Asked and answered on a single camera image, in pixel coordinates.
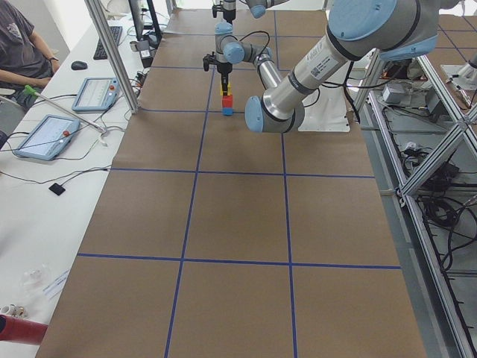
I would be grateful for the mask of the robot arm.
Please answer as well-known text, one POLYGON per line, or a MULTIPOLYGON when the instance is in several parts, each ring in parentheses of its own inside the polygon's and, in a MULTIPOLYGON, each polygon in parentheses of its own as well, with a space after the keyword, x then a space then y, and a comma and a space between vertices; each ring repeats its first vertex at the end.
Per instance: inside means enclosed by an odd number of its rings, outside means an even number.
POLYGON ((325 35, 282 78, 267 47, 237 40, 229 22, 215 26, 215 55, 227 65, 252 63, 264 85, 245 106, 248 128, 257 133, 287 133, 305 119, 303 100, 343 65, 376 48, 383 60, 407 60, 437 44, 439 10, 447 1, 335 1, 325 35))
MULTIPOLYGON (((255 19, 265 14, 268 8, 286 3, 287 0, 246 0, 244 3, 249 8, 255 19)), ((236 19, 236 0, 223 0, 214 3, 212 6, 212 17, 217 18, 218 13, 222 13, 223 20, 232 24, 236 19)))

